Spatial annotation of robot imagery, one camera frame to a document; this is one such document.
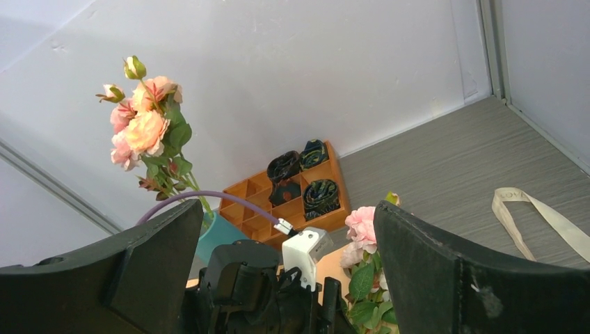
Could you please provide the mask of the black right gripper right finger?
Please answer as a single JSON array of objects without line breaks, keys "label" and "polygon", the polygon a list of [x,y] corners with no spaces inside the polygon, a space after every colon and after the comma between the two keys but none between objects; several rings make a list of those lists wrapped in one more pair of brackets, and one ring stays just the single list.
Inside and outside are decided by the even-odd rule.
[{"label": "black right gripper right finger", "polygon": [[374,212],[402,333],[588,333],[589,271],[515,257],[390,202]]}]

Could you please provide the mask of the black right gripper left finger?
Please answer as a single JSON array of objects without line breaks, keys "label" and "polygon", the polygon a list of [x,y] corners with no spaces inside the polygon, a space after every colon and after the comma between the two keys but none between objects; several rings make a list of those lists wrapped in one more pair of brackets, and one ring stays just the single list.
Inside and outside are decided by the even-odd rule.
[{"label": "black right gripper left finger", "polygon": [[189,200],[33,266],[1,269],[2,333],[182,333],[203,212]]}]

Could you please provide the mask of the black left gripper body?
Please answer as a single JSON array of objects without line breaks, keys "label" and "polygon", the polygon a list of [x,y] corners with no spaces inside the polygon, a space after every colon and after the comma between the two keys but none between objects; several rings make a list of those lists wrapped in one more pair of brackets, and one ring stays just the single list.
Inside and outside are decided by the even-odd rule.
[{"label": "black left gripper body", "polygon": [[244,239],[214,249],[182,304],[183,333],[355,333],[342,284],[325,277],[302,287],[303,272],[281,270],[279,253]]}]

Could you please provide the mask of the green and peach wrapping paper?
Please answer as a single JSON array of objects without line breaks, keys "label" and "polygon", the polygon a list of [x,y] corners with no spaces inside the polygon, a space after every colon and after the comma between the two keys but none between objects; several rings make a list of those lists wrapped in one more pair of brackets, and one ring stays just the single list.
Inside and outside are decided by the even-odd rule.
[{"label": "green and peach wrapping paper", "polygon": [[[349,282],[350,277],[347,273],[345,273],[344,269],[340,266],[340,260],[342,257],[342,253],[346,249],[347,246],[343,246],[334,250],[333,252],[325,255],[318,263],[317,263],[317,280],[324,279],[325,277],[331,277],[337,279],[341,282],[342,285],[342,298],[344,298],[349,293]],[[193,278],[187,280],[186,288],[191,289],[198,285],[198,278]],[[394,334],[398,334],[399,329],[396,324],[389,324],[384,323],[388,328],[390,328],[391,332]]]}]

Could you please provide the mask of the pink flower bunch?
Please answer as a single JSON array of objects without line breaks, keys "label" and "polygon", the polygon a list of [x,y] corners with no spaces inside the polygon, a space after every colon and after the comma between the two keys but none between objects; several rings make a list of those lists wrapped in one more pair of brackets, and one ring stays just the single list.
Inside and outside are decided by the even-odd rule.
[{"label": "pink flower bunch", "polygon": [[349,244],[340,258],[340,266],[350,276],[345,315],[358,333],[398,333],[376,240],[375,211],[375,206],[359,207],[345,218]]}]

